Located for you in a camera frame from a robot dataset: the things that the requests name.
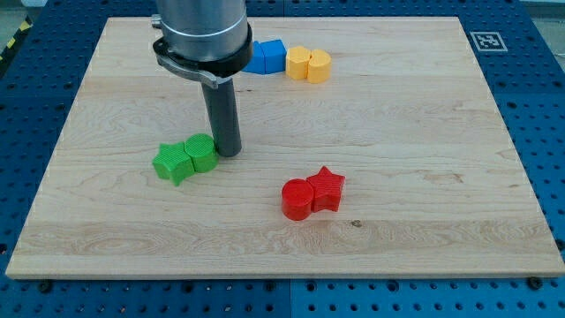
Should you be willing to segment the blue block behind arm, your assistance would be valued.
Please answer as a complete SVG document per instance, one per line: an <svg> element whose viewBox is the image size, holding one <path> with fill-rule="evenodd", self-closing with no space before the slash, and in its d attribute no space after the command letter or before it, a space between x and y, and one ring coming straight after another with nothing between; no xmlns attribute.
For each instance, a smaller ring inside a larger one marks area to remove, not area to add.
<svg viewBox="0 0 565 318"><path fill-rule="evenodd" d="M254 41L252 44L252 57L248 64L244 67L243 72L264 75L266 73L265 55L261 44Z"/></svg>

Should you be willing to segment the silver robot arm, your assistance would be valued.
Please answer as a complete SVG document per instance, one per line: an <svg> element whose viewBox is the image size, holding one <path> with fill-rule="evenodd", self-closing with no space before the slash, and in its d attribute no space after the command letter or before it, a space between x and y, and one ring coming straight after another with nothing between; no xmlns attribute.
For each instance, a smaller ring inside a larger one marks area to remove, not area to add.
<svg viewBox="0 0 565 318"><path fill-rule="evenodd" d="M193 61L236 53L248 39L245 0L156 0L164 41Z"/></svg>

